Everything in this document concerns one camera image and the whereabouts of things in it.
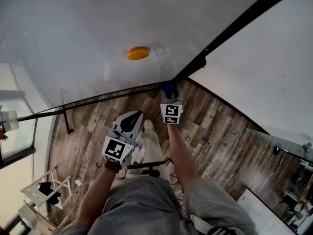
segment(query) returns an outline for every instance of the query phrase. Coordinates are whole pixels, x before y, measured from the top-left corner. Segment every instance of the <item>foot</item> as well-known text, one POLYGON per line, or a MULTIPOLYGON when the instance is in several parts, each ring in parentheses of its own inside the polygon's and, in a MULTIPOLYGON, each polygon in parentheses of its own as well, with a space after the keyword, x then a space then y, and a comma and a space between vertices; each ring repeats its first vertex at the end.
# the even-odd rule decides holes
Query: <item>foot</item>
POLYGON ((150 119, 146 119, 143 123, 143 129, 144 130, 147 130, 147 129, 155 130, 155 125, 153 124, 153 122, 150 119))

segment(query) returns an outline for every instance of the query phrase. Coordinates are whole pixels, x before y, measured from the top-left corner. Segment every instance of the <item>black cloth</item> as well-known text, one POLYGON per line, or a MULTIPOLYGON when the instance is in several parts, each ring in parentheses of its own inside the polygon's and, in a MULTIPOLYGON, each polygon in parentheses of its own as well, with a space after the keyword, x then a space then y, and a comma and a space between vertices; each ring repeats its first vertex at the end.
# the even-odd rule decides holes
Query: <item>black cloth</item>
MULTIPOLYGON (((44 195, 48 196, 50 193, 53 192, 53 189, 51 189, 52 183, 51 182, 43 182, 40 183, 40 187, 39 187, 39 191, 42 192, 44 195)), ((56 192, 55 194, 52 195, 52 197, 50 197, 47 202, 49 204, 55 205, 59 202, 58 197, 60 197, 61 194, 59 192, 56 192)))

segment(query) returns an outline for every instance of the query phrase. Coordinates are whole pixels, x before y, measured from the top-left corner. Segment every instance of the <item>white marker cube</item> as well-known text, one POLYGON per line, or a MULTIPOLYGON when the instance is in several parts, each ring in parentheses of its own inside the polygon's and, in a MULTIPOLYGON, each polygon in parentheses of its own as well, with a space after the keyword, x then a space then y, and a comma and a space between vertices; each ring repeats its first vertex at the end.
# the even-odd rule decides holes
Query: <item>white marker cube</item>
POLYGON ((161 104, 163 122, 166 124, 178 124, 182 113, 182 105, 161 104))
POLYGON ((122 165, 134 151, 134 146, 106 136, 102 155, 105 159, 122 165))

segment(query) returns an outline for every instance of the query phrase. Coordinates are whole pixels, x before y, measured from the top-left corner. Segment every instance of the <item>bracelet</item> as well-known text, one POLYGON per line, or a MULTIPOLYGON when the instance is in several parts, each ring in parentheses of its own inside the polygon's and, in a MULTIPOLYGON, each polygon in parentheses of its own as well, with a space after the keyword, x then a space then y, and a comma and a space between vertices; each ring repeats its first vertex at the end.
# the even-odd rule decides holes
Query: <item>bracelet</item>
POLYGON ((104 164, 105 169, 114 171, 115 173, 119 173, 122 169, 122 166, 111 161, 106 161, 104 164))

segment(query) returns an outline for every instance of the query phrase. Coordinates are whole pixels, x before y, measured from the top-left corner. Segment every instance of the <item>shirt sleeve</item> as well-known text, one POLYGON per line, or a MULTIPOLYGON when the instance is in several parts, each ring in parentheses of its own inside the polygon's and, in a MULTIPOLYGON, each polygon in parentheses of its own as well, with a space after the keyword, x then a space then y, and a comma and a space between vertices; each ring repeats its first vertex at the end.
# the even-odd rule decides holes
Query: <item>shirt sleeve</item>
POLYGON ((52 231, 52 235, 86 235, 89 229, 86 225, 72 223, 52 231))
POLYGON ((211 226, 236 227, 245 235, 255 235, 255 224, 241 206, 215 181, 200 179, 184 192, 188 215, 211 226))

